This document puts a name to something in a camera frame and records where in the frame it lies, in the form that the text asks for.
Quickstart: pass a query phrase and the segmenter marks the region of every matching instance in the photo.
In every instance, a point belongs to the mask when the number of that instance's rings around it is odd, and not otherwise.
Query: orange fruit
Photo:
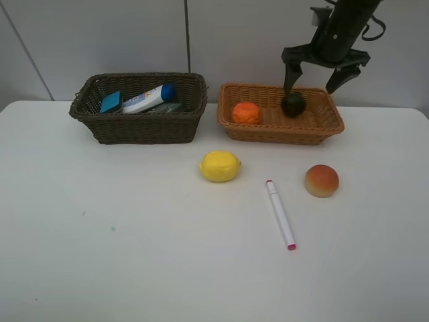
[[[252,102],[242,102],[234,106],[233,121],[238,124],[259,124],[261,109]]]

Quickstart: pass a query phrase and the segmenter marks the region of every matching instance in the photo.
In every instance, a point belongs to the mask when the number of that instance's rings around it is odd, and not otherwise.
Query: bun
[[[330,166],[313,166],[306,174],[307,191],[318,198],[328,198],[338,189],[340,179]]]

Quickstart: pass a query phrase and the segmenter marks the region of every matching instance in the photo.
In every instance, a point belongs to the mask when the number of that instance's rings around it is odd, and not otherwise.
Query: lemon
[[[200,163],[202,175],[210,181],[224,182],[234,179],[241,169],[241,161],[228,151],[212,151]]]

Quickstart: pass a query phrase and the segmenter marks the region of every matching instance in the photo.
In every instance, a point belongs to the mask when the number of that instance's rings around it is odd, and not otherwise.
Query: white marker
[[[286,212],[284,211],[279,194],[275,189],[273,180],[267,181],[267,190],[269,198],[271,200],[271,204],[274,208],[275,216],[277,217],[277,222],[279,224],[280,230],[282,231],[284,241],[286,245],[288,245],[289,250],[295,250],[296,244],[294,241],[294,237],[292,236],[292,231],[290,230],[288,218],[286,218]]]

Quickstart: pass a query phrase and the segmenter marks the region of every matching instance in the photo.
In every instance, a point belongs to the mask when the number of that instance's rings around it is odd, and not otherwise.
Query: wicker basket
[[[225,84],[221,88],[218,121],[234,140],[316,145],[344,130],[335,104],[322,89],[297,88],[306,101],[306,110],[295,119],[281,108],[283,87]],[[253,102],[261,108],[260,125],[233,123],[232,110],[240,102]]]
[[[116,91],[131,99],[165,83],[173,83],[185,113],[101,114],[101,102]],[[102,74],[91,77],[76,94],[70,116],[85,124],[102,144],[172,144],[194,139],[207,103],[206,83],[198,74]]]

